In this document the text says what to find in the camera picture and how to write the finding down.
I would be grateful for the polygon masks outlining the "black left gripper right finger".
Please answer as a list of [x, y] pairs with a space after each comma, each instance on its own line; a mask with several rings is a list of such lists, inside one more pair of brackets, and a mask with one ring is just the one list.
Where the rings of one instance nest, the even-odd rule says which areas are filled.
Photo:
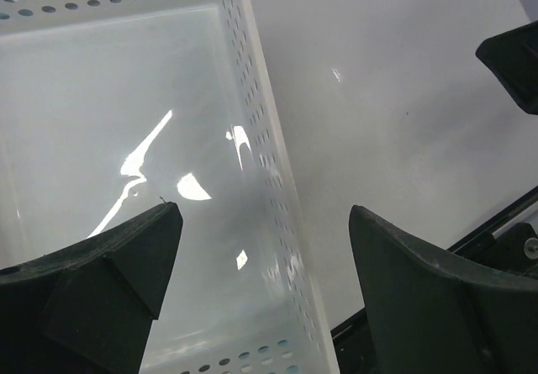
[[464, 259], [362, 206], [349, 233], [380, 372], [536, 372], [535, 279]]

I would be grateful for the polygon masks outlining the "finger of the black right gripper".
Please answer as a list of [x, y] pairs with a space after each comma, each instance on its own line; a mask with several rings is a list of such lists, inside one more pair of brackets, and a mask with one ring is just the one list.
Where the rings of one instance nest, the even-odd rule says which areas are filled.
[[484, 40], [476, 57], [495, 75], [516, 105], [537, 115], [537, 24]]

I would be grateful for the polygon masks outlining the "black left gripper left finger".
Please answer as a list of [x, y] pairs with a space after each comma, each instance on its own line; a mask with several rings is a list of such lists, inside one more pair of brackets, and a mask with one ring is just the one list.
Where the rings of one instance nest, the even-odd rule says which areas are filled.
[[101, 234], [1, 271], [4, 373], [136, 373], [182, 233], [160, 203]]

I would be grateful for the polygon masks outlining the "white perforated plastic basket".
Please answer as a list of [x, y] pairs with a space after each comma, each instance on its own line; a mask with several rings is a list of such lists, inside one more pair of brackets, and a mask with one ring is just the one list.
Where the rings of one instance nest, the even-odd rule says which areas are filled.
[[2, 268], [162, 203], [132, 372], [338, 371], [251, 0], [1, 0]]

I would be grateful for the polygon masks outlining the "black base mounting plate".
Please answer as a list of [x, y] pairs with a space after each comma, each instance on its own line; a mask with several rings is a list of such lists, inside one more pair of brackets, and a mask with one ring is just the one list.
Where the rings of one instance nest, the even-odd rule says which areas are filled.
[[[448, 248], [482, 265], [537, 278], [537, 189], [533, 188]], [[331, 330], [342, 373], [378, 373], [363, 308]]]

